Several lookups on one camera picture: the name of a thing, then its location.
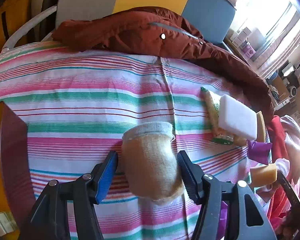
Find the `white rectangular sponge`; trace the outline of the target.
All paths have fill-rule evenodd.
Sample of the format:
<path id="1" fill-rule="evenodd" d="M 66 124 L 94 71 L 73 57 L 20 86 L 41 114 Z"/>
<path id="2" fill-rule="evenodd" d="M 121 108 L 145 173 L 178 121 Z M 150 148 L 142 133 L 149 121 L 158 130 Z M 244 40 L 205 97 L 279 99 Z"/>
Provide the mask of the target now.
<path id="1" fill-rule="evenodd" d="M 229 95 L 220 99 L 218 126 L 247 140 L 257 138 L 256 113 Z"/>

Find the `beige sock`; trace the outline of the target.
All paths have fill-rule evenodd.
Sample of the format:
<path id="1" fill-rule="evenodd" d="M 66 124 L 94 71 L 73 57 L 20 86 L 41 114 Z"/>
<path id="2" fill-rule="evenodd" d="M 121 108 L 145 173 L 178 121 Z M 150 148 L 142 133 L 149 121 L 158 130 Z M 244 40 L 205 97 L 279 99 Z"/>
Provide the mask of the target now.
<path id="1" fill-rule="evenodd" d="M 166 205 L 184 193 L 174 140 L 172 125 L 164 121 L 140 124 L 123 134 L 120 162 L 132 194 Z"/>

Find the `small green medicine box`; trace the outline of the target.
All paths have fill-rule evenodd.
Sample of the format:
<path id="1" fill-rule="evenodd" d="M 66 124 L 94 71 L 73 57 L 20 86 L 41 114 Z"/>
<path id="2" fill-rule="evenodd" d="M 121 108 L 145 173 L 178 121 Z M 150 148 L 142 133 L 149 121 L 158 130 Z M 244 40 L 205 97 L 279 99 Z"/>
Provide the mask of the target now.
<path id="1" fill-rule="evenodd" d="M 0 237 L 18 229 L 11 212 L 0 212 Z"/>

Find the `yellow sponge block near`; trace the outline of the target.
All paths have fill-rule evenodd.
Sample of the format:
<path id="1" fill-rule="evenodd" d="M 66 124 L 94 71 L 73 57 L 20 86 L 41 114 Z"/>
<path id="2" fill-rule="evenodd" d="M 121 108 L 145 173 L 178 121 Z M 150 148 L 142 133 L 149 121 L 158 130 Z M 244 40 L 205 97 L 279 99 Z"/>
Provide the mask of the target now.
<path id="1" fill-rule="evenodd" d="M 277 166 L 269 164 L 264 166 L 256 166 L 250 169 L 251 185 L 253 187 L 263 187 L 271 185 L 277 181 Z"/>

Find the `yellow sponge block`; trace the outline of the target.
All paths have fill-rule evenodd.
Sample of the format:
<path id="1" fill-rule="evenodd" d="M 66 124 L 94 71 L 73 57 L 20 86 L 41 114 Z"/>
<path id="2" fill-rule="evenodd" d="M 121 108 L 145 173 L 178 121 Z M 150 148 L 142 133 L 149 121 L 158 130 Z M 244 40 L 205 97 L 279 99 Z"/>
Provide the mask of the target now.
<path id="1" fill-rule="evenodd" d="M 277 181 L 277 166 L 269 164 L 264 166 L 256 166 L 250 169 L 251 185 L 253 187 L 263 187 L 271 185 Z"/>
<path id="2" fill-rule="evenodd" d="M 266 142 L 266 125 L 261 111 L 256 113 L 257 117 L 257 142 Z"/>

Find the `pink striped garment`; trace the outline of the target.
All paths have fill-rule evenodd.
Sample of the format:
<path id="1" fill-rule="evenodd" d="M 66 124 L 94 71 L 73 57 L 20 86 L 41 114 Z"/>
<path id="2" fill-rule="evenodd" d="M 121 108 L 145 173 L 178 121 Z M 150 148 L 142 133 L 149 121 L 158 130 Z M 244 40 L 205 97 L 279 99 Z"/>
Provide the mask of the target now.
<path id="1" fill-rule="evenodd" d="M 280 117 L 285 133 L 285 146 L 290 160 L 290 174 L 296 185 L 300 180 L 300 126 L 289 115 Z"/>

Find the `gold metal tin box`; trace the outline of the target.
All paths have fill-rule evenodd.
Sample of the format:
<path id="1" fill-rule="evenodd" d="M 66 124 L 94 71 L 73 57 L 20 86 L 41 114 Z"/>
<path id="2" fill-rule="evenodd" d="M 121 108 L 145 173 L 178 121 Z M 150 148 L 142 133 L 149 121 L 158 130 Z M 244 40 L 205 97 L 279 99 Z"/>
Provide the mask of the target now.
<path id="1" fill-rule="evenodd" d="M 27 154 L 27 125 L 0 102 L 0 212 L 10 213 L 17 230 L 1 239 L 17 239 L 36 199 Z"/>

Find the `yellow sponge block far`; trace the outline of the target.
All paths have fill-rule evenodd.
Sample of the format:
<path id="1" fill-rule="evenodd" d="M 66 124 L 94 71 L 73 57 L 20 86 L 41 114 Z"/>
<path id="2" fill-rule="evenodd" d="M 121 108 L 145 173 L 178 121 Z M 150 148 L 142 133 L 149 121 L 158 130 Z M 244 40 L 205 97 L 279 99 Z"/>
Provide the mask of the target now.
<path id="1" fill-rule="evenodd" d="M 257 117 L 257 142 L 266 142 L 266 125 L 261 111 L 256 113 Z"/>

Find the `snack packet under sponge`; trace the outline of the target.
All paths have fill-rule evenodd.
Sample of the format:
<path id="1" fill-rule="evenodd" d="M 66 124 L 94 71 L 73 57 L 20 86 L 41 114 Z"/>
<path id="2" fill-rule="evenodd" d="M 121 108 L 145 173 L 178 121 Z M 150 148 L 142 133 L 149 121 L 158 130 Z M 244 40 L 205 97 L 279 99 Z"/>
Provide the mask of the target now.
<path id="1" fill-rule="evenodd" d="M 201 87 L 204 101 L 206 103 L 206 108 L 209 114 L 209 119 L 211 123 L 211 131 L 213 134 L 212 142 L 223 144 L 223 145 L 236 145 L 243 147 L 247 145 L 247 140 L 243 137 L 239 137 L 235 134 L 232 134 L 219 127 L 219 107 L 221 96 Z"/>

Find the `striped bed sheet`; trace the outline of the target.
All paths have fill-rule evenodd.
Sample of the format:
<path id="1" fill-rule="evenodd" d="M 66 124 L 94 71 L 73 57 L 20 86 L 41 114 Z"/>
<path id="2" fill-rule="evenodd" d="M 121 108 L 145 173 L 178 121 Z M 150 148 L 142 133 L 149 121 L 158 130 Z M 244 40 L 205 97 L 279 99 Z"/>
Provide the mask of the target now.
<path id="1" fill-rule="evenodd" d="M 183 60 L 73 53 L 52 42 L 0 56 L 0 101 L 27 123 L 36 196 L 50 179 L 89 172 L 109 151 L 121 150 L 125 131 L 148 121 L 171 123 L 173 150 L 185 150 L 204 171 L 221 180 L 244 178 L 254 162 L 245 147 L 211 141 L 202 87 L 244 100 L 242 85 Z"/>

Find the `grey yellow blue chair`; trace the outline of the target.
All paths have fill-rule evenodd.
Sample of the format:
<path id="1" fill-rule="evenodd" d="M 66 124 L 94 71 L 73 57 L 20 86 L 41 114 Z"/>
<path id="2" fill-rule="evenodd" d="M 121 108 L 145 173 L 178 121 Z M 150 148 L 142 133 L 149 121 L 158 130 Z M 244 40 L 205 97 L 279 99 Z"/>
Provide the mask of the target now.
<path id="1" fill-rule="evenodd" d="M 42 0 L 41 11 L 16 30 L 2 51 L 13 49 L 36 25 L 39 39 L 48 40 L 52 30 L 65 20 L 94 20 L 134 7 L 163 7 L 183 16 L 213 44 L 228 49 L 224 42 L 235 8 L 228 0 Z"/>

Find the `dark red jacket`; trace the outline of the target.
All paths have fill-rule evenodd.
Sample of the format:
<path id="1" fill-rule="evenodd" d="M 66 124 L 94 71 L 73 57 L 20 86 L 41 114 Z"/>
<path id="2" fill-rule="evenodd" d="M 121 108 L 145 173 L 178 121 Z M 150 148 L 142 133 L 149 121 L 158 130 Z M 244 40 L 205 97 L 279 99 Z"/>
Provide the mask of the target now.
<path id="1" fill-rule="evenodd" d="M 253 110 L 262 112 L 266 124 L 274 117 L 265 81 L 238 57 L 204 40 L 188 20 L 166 8 L 137 7 L 93 21 L 64 21 L 52 38 L 77 51 L 109 50 L 188 60 L 241 87 Z"/>

